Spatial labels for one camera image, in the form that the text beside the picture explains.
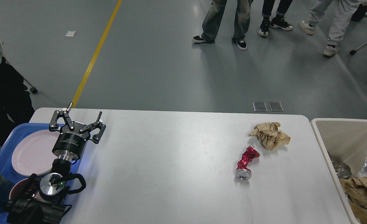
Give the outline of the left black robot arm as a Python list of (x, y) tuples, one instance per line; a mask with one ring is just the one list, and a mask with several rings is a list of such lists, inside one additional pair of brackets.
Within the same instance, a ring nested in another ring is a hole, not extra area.
[(84, 177), (72, 173), (71, 168), (81, 159), (88, 141), (99, 143), (106, 125), (101, 111), (94, 123), (73, 121), (69, 116), (72, 104), (54, 111), (49, 123), (49, 131), (59, 133), (52, 149), (56, 159), (50, 171), (42, 177), (31, 174), (11, 195), (5, 208), (7, 223), (59, 224), (72, 208), (71, 204), (64, 204), (65, 198), (86, 188)]

